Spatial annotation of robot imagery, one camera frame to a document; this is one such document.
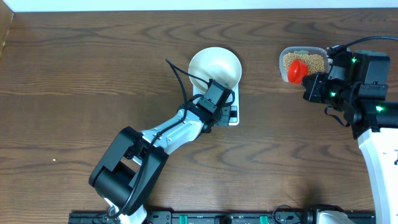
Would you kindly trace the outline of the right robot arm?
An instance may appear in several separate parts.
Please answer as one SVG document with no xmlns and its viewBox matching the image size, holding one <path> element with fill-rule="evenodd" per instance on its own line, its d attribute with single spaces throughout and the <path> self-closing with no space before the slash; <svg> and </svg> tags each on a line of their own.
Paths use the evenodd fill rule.
<svg viewBox="0 0 398 224">
<path fill-rule="evenodd" d="M 343 112 L 364 157 L 377 223 L 397 223 L 397 103 L 386 101 L 390 57 L 337 45 L 327 73 L 303 78 L 304 100 Z"/>
</svg>

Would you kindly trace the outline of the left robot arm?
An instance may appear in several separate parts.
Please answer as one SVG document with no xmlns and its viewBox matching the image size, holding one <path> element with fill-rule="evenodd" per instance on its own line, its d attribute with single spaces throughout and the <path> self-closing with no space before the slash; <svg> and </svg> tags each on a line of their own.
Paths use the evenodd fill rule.
<svg viewBox="0 0 398 224">
<path fill-rule="evenodd" d="M 205 94 L 185 99 L 177 114 L 143 131 L 122 129 L 92 171 L 89 184 L 109 204 L 105 217 L 116 223 L 143 223 L 145 201 L 162 169 L 180 146 L 228 126 L 237 94 L 228 85 L 210 80 Z"/>
</svg>

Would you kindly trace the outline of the red plastic scoop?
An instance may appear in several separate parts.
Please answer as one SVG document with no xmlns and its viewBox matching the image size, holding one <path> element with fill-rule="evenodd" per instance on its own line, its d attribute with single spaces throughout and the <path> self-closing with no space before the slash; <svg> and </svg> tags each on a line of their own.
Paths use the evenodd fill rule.
<svg viewBox="0 0 398 224">
<path fill-rule="evenodd" d="M 305 76 L 308 75 L 308 65 L 299 60 L 294 60 L 288 69 L 287 78 L 289 83 L 301 84 Z"/>
</svg>

